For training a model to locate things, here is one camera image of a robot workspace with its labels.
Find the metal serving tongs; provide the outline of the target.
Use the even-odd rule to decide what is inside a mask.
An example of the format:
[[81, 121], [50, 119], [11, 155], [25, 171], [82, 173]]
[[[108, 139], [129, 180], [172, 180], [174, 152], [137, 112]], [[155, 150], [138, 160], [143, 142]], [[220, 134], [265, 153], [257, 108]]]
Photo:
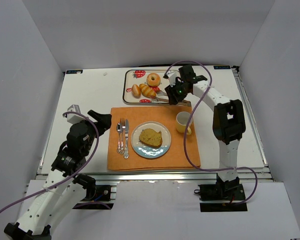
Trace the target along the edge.
[[[163, 102], [163, 103], [167, 103], [167, 104], [169, 103], [169, 98], [168, 98], [167, 93], [162, 90], [158, 90], [156, 92], [156, 96], [151, 95], [150, 98], [156, 102]], [[176, 105], [190, 107], [191, 102], [188, 100], [182, 100], [181, 102], [176, 103]]]

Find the brown bread slice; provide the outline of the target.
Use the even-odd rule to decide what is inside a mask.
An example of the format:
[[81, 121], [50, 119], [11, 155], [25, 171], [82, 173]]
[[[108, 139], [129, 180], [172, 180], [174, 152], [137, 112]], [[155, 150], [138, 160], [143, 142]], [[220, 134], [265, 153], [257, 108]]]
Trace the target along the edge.
[[139, 135], [139, 141], [146, 146], [159, 148], [163, 143], [162, 132], [152, 128], [143, 129]]

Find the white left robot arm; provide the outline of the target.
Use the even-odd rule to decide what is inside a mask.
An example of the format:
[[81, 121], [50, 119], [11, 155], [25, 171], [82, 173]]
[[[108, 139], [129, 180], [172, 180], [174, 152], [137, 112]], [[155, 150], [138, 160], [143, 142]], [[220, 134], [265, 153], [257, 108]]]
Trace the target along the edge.
[[96, 152], [99, 137], [111, 128], [112, 115], [93, 110], [87, 114], [75, 110], [64, 113], [71, 123], [66, 140], [59, 147], [40, 193], [15, 223], [5, 227], [10, 240], [50, 240], [79, 201], [94, 198], [95, 179], [80, 171]]

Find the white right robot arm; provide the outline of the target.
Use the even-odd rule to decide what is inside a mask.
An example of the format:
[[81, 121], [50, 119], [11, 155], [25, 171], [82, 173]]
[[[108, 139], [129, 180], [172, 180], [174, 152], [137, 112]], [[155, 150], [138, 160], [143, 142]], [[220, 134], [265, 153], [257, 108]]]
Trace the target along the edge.
[[212, 131], [219, 144], [219, 168], [211, 171], [217, 172], [216, 185], [220, 191], [229, 192], [240, 184], [237, 172], [238, 148], [246, 131], [243, 104], [241, 100], [232, 100], [213, 88], [212, 74], [206, 67], [204, 69], [209, 78], [196, 75], [190, 64], [180, 67], [179, 73], [167, 69], [163, 75], [164, 79], [169, 80], [165, 92], [170, 105], [180, 103], [191, 93], [199, 98], [193, 111], [201, 102], [212, 110]]

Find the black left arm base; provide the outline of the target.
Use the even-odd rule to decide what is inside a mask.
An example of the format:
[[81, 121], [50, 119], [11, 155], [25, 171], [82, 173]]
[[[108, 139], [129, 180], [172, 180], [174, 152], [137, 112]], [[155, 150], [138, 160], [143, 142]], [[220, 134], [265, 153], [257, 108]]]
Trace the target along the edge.
[[82, 203], [77, 203], [75, 210], [111, 210], [113, 203], [111, 201], [111, 186], [96, 185], [96, 180], [88, 175], [79, 174], [73, 181], [73, 184], [80, 185], [84, 190], [85, 196]]

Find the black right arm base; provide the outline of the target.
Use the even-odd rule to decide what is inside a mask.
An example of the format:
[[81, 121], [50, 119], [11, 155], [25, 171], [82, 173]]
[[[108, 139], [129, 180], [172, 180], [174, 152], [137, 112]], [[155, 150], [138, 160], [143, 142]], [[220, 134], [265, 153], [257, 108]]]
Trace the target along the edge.
[[246, 212], [246, 195], [240, 179], [223, 182], [217, 177], [214, 184], [201, 184], [194, 194], [199, 197], [202, 213]]

